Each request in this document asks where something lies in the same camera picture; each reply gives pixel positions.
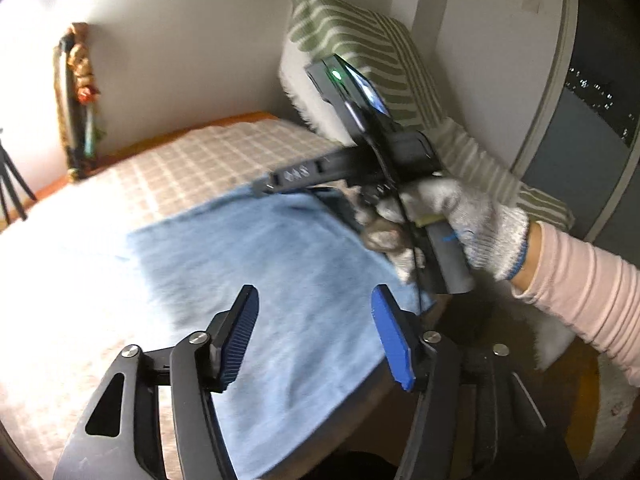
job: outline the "blue gripper pad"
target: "blue gripper pad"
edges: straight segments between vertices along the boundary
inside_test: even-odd
[[[404,390],[410,391],[415,384],[414,369],[420,352],[420,341],[388,286],[378,285],[373,289],[371,313],[391,374]]]
[[[225,319],[225,324],[231,323],[229,332],[221,334],[225,339],[220,359],[220,382],[225,388],[238,377],[244,352],[258,318],[258,303],[258,291],[251,285],[245,285]]]

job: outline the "light blue fabric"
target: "light blue fabric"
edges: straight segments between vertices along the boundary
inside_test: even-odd
[[[170,323],[168,346],[205,328],[245,283],[258,289],[238,379],[214,395],[241,480],[281,462],[379,364],[370,310],[377,284],[415,312],[414,286],[310,194],[256,199],[241,187],[133,232],[128,243],[152,312]]]

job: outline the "pink sleeve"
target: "pink sleeve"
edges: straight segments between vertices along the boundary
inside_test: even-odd
[[[540,262],[529,288],[516,295],[559,317],[640,386],[640,270],[539,222]]]

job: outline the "pillow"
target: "pillow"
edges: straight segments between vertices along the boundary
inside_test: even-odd
[[[341,0],[293,0],[279,76],[300,116],[319,135],[353,143],[304,70],[331,54],[371,81],[394,120],[424,132],[453,176],[505,205],[521,207],[535,220],[570,229],[574,218],[563,202],[521,183],[446,116],[433,78],[402,23]]]

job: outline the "silver screw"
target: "silver screw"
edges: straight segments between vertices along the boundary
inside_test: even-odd
[[[496,343],[494,345],[494,354],[500,357],[507,357],[509,355],[509,347],[507,345],[503,345],[502,343]]]
[[[133,357],[134,355],[137,355],[139,351],[140,347],[138,345],[129,345],[123,348],[122,352],[120,352],[120,355],[122,357]]]
[[[189,336],[189,343],[192,345],[199,345],[209,339],[209,334],[206,332],[194,332]]]
[[[442,340],[442,336],[440,332],[435,332],[433,330],[429,330],[422,334],[422,339],[424,339],[427,343],[436,344]]]

